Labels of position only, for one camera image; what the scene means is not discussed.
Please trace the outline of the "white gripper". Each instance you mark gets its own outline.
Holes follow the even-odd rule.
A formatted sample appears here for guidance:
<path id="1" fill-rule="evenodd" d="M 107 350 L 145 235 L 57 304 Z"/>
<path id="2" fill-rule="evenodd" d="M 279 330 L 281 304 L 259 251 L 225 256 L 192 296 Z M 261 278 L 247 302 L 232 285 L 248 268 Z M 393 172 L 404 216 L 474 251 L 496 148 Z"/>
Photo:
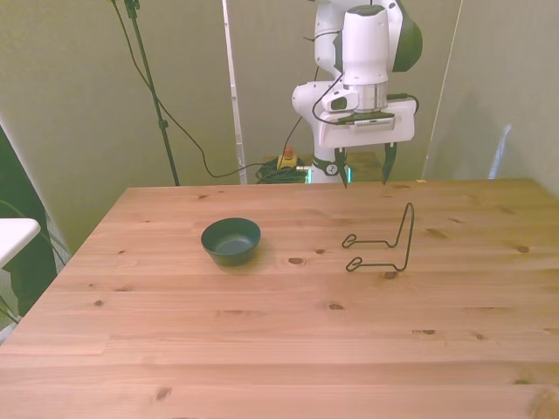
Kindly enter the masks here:
<path id="1" fill-rule="evenodd" d="M 345 188 L 348 187 L 347 152 L 345 148 L 384 145 L 382 182 L 386 184 L 397 156 L 398 142 L 410 141 L 415 134 L 415 100 L 393 100 L 383 110 L 391 118 L 375 117 L 349 125 L 331 125 L 318 122 L 317 144 L 335 148 L 335 166 Z"/>

